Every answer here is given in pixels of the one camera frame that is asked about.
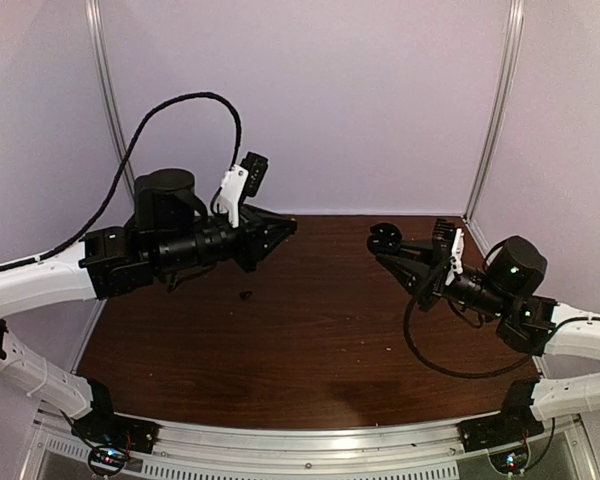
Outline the black round cap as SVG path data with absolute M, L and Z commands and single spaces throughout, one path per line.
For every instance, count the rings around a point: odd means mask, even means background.
M 400 229 L 391 223 L 382 222 L 370 227 L 367 248 L 374 255 L 396 255 L 402 245 Z

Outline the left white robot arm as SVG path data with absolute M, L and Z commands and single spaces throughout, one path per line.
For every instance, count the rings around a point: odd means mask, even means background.
M 82 234 L 57 253 L 0 265 L 0 374 L 27 396 L 84 422 L 103 444 L 124 433 L 108 389 L 75 376 L 26 347 L 6 317 L 78 300 L 104 300 L 163 282 L 169 290 L 233 260 L 252 272 L 297 230 L 294 220 L 245 200 L 256 194 L 265 169 L 231 167 L 221 181 L 215 210 L 196 196 L 195 177 L 170 168 L 140 176 L 134 213 L 123 226 Z

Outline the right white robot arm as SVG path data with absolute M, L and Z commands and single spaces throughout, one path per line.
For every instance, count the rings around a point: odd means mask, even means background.
M 481 269 L 462 263 L 463 232 L 438 232 L 431 240 L 405 241 L 389 224 L 373 228 L 367 247 L 411 299 L 403 316 L 403 336 L 426 367 L 461 379 L 486 379 L 513 371 L 532 358 L 570 355 L 600 360 L 600 314 L 576 309 L 536 295 L 546 259 L 526 239 L 509 237 L 493 249 L 494 259 Z M 520 360 L 500 369 L 453 371 L 427 359 L 411 335 L 414 309 L 430 310 L 444 299 L 455 314 L 475 312 L 482 322 L 497 321 L 497 336 L 521 353 Z M 499 440 L 515 440 L 531 424 L 563 415 L 600 411 L 600 372 L 571 378 L 514 382 L 493 419 Z

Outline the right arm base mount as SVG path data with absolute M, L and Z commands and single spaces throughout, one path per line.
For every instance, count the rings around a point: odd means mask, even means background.
M 532 392 L 538 383 L 538 379 L 516 380 L 498 413 L 461 421 L 457 429 L 464 451 L 491 449 L 542 434 L 544 424 L 530 409 Z

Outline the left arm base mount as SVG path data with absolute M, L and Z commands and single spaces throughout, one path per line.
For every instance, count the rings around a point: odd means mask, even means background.
M 153 421 L 116 414 L 109 389 L 95 379 L 88 379 L 87 383 L 92 393 L 90 410 L 72 421 L 74 433 L 90 442 L 151 454 L 159 425 Z

